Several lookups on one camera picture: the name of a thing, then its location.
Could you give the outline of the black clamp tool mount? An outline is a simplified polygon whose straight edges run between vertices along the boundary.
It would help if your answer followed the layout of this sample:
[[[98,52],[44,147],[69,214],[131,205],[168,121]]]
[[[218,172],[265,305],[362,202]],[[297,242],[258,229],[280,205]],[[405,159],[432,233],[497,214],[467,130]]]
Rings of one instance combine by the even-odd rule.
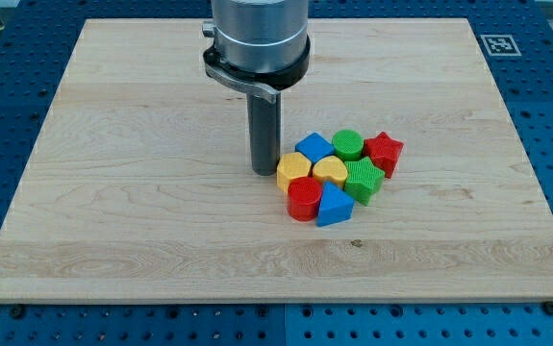
[[[232,90],[275,104],[280,92],[294,86],[306,74],[311,41],[306,37],[301,56],[290,66],[270,73],[244,71],[229,64],[213,44],[203,53],[206,75]]]

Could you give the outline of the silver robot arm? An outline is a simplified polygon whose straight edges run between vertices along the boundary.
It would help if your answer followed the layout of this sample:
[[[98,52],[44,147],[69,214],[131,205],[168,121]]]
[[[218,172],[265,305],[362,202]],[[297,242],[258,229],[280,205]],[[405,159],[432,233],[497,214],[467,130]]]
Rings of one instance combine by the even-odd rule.
[[[246,96],[251,165],[276,172],[281,148],[281,92],[306,74],[311,53],[308,3],[302,0],[213,0],[202,24],[208,77]]]

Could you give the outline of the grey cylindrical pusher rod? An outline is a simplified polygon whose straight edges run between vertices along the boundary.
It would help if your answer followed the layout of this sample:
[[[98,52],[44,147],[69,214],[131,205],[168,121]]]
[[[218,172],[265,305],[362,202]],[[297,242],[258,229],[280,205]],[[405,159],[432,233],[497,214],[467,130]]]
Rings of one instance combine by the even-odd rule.
[[[270,176],[277,170],[281,148],[281,98],[274,103],[246,96],[251,166],[255,173]]]

